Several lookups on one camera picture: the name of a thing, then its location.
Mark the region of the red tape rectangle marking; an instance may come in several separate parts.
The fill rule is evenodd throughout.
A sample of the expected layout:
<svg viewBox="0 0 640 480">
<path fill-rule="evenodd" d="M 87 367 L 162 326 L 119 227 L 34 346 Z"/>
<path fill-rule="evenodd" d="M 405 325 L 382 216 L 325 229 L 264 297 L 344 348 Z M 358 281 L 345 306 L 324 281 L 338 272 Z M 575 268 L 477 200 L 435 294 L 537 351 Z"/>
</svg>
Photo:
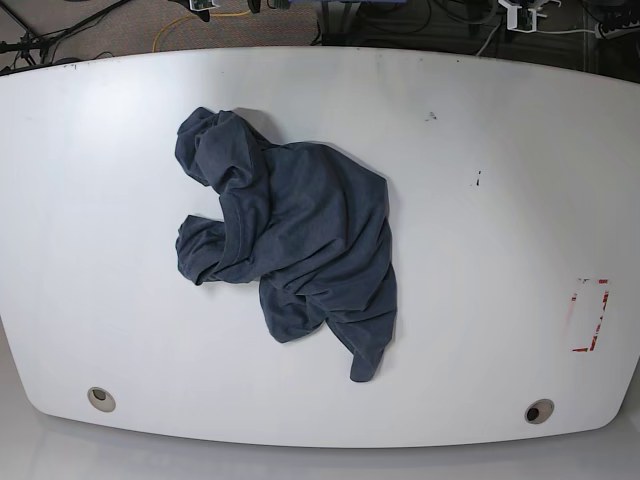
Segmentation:
<svg viewBox="0 0 640 480">
<path fill-rule="evenodd" d="M 580 278 L 570 300 L 566 340 L 572 353 L 595 349 L 610 294 L 606 278 Z"/>
</svg>

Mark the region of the dark blue T-shirt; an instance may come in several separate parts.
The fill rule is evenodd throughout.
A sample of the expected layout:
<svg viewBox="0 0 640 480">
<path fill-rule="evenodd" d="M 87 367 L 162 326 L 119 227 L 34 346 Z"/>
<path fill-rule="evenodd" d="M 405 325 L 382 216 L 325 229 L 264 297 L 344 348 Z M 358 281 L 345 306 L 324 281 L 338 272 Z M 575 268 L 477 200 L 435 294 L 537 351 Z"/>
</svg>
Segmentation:
<svg viewBox="0 0 640 480">
<path fill-rule="evenodd" d="M 276 341 L 327 326 L 351 353 L 351 380 L 370 381 L 397 315 L 386 180 L 326 145 L 272 143 L 232 111 L 196 109 L 175 156 L 222 211 L 184 220 L 179 272 L 197 285 L 257 281 Z"/>
</svg>

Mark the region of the white power strip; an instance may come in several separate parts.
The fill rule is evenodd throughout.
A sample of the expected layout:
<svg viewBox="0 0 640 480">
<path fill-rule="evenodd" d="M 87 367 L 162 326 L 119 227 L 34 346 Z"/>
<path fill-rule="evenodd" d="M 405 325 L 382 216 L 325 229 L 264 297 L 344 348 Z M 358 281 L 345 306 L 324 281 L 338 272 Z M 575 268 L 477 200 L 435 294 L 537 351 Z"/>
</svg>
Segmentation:
<svg viewBox="0 0 640 480">
<path fill-rule="evenodd" d="M 612 40 L 639 32 L 639 11 L 628 10 L 611 14 L 595 27 L 595 36 L 601 40 Z"/>
</svg>

